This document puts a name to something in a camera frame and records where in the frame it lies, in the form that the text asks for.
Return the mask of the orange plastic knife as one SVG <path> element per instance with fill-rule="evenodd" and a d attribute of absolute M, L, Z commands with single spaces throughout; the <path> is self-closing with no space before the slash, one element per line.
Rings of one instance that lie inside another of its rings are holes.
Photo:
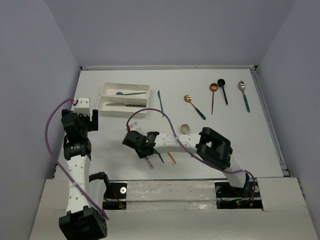
<path fill-rule="evenodd" d="M 172 156 L 172 154 L 171 154 L 170 152 L 168 152 L 167 154 L 168 154 L 168 156 L 171 158 L 171 160 L 173 161 L 173 163 L 176 165 L 177 162 L 176 162 L 175 158 Z"/>

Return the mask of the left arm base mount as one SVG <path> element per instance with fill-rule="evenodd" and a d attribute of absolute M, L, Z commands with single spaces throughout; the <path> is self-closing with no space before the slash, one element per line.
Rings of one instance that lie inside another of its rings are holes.
<path fill-rule="evenodd" d="M 127 181 L 111 181 L 110 189 L 103 196 L 102 207 L 104 210 L 126 210 L 127 209 Z"/>

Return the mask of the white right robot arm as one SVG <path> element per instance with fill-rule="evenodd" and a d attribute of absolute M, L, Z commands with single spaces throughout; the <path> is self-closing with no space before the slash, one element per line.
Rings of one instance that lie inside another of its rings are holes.
<path fill-rule="evenodd" d="M 209 127 L 204 127 L 200 133 L 179 136 L 158 131 L 143 135 L 130 130 L 122 144 L 134 149 L 141 159 L 154 154 L 186 152 L 206 166 L 222 172 L 235 196 L 242 196 L 249 189 L 250 175 L 233 157 L 231 142 Z"/>

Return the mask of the steel knife dark marbled handle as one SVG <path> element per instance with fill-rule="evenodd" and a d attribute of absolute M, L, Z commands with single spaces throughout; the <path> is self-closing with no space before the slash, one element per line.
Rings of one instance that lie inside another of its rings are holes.
<path fill-rule="evenodd" d="M 132 103 L 105 103 L 105 106 L 110 107 L 134 107 L 134 108 L 146 108 L 145 104 L 132 104 Z"/>

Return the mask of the steel knife pink handle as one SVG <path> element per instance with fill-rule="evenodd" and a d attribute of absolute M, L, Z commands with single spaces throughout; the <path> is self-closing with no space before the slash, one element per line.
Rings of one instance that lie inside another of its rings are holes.
<path fill-rule="evenodd" d="M 151 161 L 149 160 L 148 157 L 145 158 L 145 161 L 147 162 L 148 166 L 149 166 L 151 169 L 154 168 L 153 164 L 151 163 Z"/>

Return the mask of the teal plastic knife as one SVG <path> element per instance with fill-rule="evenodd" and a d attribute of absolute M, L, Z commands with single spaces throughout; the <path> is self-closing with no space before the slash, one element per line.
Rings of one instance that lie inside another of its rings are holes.
<path fill-rule="evenodd" d="M 161 110 L 161 112 L 162 112 L 162 117 L 165 117 L 165 116 L 164 116 L 164 108 L 163 108 L 163 103 L 162 103 L 162 98 L 161 98 L 161 92 L 160 92 L 160 90 L 157 91 L 157 97 L 158 97 L 158 100 L 159 100 L 160 110 Z"/>

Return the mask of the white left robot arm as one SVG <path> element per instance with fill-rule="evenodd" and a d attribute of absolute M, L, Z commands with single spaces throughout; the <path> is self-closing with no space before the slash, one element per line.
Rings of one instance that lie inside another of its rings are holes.
<path fill-rule="evenodd" d="M 62 110 L 61 122 L 65 131 L 63 155 L 69 182 L 65 215 L 58 225 L 68 240 L 101 240 L 107 237 L 107 219 L 103 199 L 111 191 L 104 172 L 90 174 L 92 145 L 88 133 L 99 128 L 99 113 L 92 115 Z"/>

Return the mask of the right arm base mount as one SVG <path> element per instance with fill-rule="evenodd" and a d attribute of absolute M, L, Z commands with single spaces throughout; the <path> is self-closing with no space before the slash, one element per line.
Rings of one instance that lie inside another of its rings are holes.
<path fill-rule="evenodd" d="M 214 183 L 216 206 L 219 210 L 263 209 L 258 183 L 248 183 L 248 188 L 230 186 L 227 181 Z"/>

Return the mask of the blue plastic knife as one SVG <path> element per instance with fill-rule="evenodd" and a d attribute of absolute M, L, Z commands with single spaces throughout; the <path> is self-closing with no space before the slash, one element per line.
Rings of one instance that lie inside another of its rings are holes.
<path fill-rule="evenodd" d="M 160 158 L 161 162 L 162 162 L 162 163 L 164 163 L 164 160 L 163 160 L 163 158 L 162 158 L 161 154 L 158 154 L 158 156 L 159 156 L 159 158 Z"/>

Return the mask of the teal plastic spoon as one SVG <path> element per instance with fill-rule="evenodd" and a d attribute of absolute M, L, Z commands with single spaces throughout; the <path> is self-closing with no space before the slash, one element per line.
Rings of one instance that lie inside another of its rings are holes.
<path fill-rule="evenodd" d="M 147 92 L 131 92 L 131 93 L 123 93 L 123 92 L 117 92 L 116 95 L 117 96 L 134 96 L 134 95 L 142 95 L 142 94 L 146 94 Z"/>

